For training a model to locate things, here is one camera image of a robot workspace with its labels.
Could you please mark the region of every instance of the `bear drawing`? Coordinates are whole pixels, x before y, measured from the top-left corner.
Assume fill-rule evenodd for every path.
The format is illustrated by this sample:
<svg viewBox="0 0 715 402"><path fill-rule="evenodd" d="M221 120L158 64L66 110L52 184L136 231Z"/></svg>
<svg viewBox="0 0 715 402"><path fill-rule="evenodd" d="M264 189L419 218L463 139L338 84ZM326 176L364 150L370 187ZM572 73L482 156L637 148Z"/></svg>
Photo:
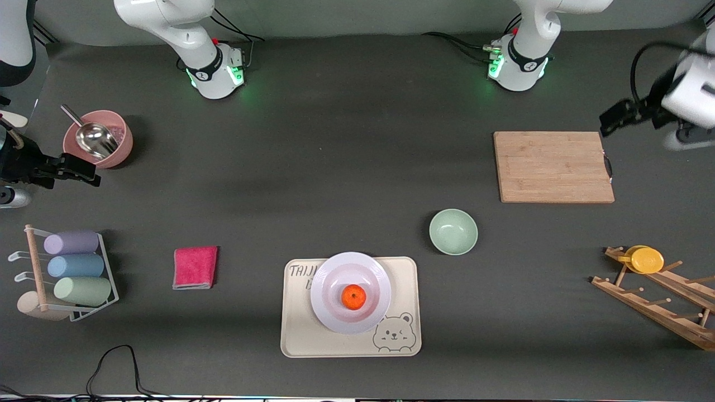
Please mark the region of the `bear drawing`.
<svg viewBox="0 0 715 402"><path fill-rule="evenodd" d="M399 352L417 343L417 337L412 329L412 315L402 313L399 317L385 317L375 328L373 343L379 351Z"/></svg>

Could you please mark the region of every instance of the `blue cup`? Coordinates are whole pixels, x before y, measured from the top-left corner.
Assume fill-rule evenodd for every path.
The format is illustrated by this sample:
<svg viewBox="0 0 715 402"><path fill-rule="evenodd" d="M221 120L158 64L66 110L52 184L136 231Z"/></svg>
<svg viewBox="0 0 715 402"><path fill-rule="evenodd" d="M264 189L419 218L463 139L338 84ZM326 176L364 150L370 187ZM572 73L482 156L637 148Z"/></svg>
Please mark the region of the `blue cup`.
<svg viewBox="0 0 715 402"><path fill-rule="evenodd" d="M98 277L104 272L104 258L94 253L58 255L47 264L47 272L55 278Z"/></svg>

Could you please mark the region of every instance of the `black strap band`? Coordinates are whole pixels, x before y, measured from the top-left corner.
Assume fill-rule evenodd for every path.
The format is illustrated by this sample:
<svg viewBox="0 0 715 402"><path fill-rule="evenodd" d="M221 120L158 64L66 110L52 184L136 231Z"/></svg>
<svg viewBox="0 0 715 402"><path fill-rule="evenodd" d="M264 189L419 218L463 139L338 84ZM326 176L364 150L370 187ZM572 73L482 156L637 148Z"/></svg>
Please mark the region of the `black strap band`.
<svg viewBox="0 0 715 402"><path fill-rule="evenodd" d="M509 51L509 57L511 57L511 59L519 65L522 72L532 72L546 60L546 55L543 55L538 59L529 59L528 57L520 55L514 47L514 38L511 38L509 41L507 50Z"/></svg>
<svg viewBox="0 0 715 402"><path fill-rule="evenodd" d="M221 49L216 46L216 57L214 58L214 61L211 62L206 67L203 67L201 69L193 69L190 67L187 67L186 69L189 70L189 73L196 77L199 81L209 81L213 76L216 71L221 67L223 61L223 52L221 52Z"/></svg>

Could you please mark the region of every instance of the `orange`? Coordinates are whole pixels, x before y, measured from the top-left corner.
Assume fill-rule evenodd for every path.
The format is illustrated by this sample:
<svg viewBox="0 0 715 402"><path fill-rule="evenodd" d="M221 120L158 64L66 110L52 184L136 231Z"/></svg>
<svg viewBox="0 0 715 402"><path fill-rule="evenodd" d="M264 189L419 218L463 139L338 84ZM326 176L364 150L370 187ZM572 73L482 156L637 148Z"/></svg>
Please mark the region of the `orange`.
<svg viewBox="0 0 715 402"><path fill-rule="evenodd" d="M365 289L358 285L348 285L342 290L342 305L350 310L359 310L364 304L368 295L365 294Z"/></svg>

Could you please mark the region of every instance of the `metal ladle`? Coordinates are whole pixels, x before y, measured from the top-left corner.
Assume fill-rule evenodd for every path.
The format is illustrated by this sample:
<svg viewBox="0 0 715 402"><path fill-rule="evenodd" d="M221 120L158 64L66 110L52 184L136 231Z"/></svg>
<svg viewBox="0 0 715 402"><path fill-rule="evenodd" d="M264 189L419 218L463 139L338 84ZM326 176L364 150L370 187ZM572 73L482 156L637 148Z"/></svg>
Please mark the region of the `metal ladle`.
<svg viewBox="0 0 715 402"><path fill-rule="evenodd" d="M61 104L59 108L79 126L75 134L77 144L90 155L102 160L117 150L119 146L117 140L103 124L83 122L82 118L66 104Z"/></svg>

